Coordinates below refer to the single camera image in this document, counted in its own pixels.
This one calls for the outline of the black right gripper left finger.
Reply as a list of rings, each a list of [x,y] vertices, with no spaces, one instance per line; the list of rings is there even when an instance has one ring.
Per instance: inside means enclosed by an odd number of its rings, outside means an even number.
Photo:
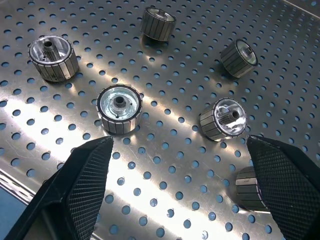
[[[4,240],[90,240],[104,200],[114,140],[76,147],[47,179]]]

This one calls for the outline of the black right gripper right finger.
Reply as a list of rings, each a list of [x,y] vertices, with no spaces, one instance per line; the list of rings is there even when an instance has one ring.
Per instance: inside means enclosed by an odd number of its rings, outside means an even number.
[[[320,167],[301,149],[249,135],[262,201],[286,240],[320,240]]]

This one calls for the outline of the metal rotor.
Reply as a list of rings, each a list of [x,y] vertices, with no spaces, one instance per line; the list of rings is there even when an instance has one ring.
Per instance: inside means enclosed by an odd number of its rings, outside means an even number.
[[[96,110],[103,128],[114,135],[132,132],[140,123],[143,100],[130,85],[114,84],[101,90]]]
[[[48,82],[64,82],[79,70],[73,45],[63,37],[45,35],[28,46],[28,57]]]
[[[204,135],[216,142],[237,138],[247,127],[247,114],[243,106],[228,97],[207,106],[199,115]]]
[[[168,42],[176,25],[176,17],[155,7],[146,7],[140,31],[150,39]]]
[[[263,201],[253,166],[243,168],[235,181],[237,199],[242,208],[251,212],[269,212]]]
[[[258,66],[258,58],[252,47],[242,39],[236,39],[220,52],[221,63],[227,72],[239,79]]]

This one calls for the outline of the metal rotor top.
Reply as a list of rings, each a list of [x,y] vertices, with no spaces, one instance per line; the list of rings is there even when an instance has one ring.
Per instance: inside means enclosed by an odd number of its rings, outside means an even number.
[[[176,25],[176,17],[155,7],[146,7],[140,31],[150,39],[168,42]]]

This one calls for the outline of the perforated metal tray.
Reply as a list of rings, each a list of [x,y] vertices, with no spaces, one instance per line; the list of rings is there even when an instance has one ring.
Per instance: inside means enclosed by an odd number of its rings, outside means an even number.
[[[141,32],[147,7],[175,16],[169,40]],[[79,69],[44,80],[28,56],[68,40]],[[258,66],[236,78],[220,52],[236,39]],[[137,128],[114,137],[91,240],[285,240],[268,213],[242,210],[237,173],[249,134],[300,148],[320,167],[320,0],[0,0],[0,239],[72,150],[107,133],[103,88],[130,85]],[[231,98],[244,132],[213,141],[200,114]]]

